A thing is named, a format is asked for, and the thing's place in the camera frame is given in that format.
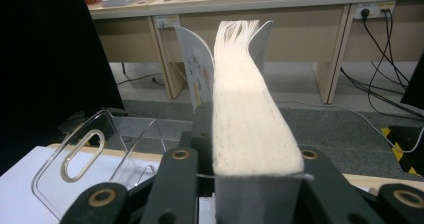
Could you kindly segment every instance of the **floor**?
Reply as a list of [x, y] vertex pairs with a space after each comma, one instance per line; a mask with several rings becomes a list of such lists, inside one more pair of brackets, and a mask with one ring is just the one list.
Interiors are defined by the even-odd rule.
[[[410, 77], [416, 63], [397, 63], [397, 67], [406, 76]], [[185, 87], [175, 99], [169, 99], [165, 87], [159, 63], [125, 63], [123, 73], [121, 63], [110, 63], [115, 80], [123, 100], [154, 101], [190, 103], [190, 94]], [[375, 69], [371, 63], [344, 63], [343, 69], [351, 77], [364, 83], [369, 83]], [[387, 77], [395, 80], [396, 75], [388, 63], [383, 63], [380, 70]], [[358, 112], [376, 112], [368, 100], [368, 95], [357, 89], [343, 74], [340, 74], [332, 105], [322, 105], [318, 86], [312, 69], [312, 63], [265, 63], [263, 73], [268, 89], [279, 107], [291, 107], [299, 109], [340, 109], [347, 108]], [[373, 85], [401, 92], [402, 87], [387, 80], [382, 75], [376, 75]], [[402, 95], [379, 91], [384, 97], [400, 104]], [[411, 116], [388, 103], [370, 98], [372, 105], [380, 112], [400, 116]], [[416, 112], [421, 112], [414, 107], [402, 105]]]

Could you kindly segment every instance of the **wall outlet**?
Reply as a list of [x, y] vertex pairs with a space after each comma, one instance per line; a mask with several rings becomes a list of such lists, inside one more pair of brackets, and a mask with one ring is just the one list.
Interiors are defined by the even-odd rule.
[[390, 10], [390, 12], [393, 13], [393, 10], [395, 9], [395, 3], [395, 1], [359, 3], [356, 6], [355, 15], [353, 18], [362, 19], [361, 11], [364, 9], [368, 9], [370, 11], [368, 18], [385, 18], [384, 13], [381, 10]]
[[158, 28], [173, 28], [174, 25], [181, 26], [180, 16], [178, 15], [155, 16], [155, 23]]

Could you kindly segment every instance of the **white desk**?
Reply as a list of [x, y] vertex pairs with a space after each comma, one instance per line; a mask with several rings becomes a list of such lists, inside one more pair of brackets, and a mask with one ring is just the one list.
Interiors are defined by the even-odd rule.
[[[174, 30], [160, 32], [152, 17], [178, 14], [181, 25], [205, 39], [212, 50], [222, 20], [274, 20], [266, 61], [314, 62], [322, 102], [332, 103], [343, 61], [380, 58], [362, 23], [353, 20], [357, 3], [380, 1], [397, 1], [395, 61], [417, 61], [424, 46], [424, 0], [143, 0], [126, 7], [89, 8], [109, 61], [160, 62], [170, 98], [185, 84], [172, 64], [182, 57]], [[379, 31], [384, 20], [369, 25], [376, 39], [384, 40], [385, 33]]]

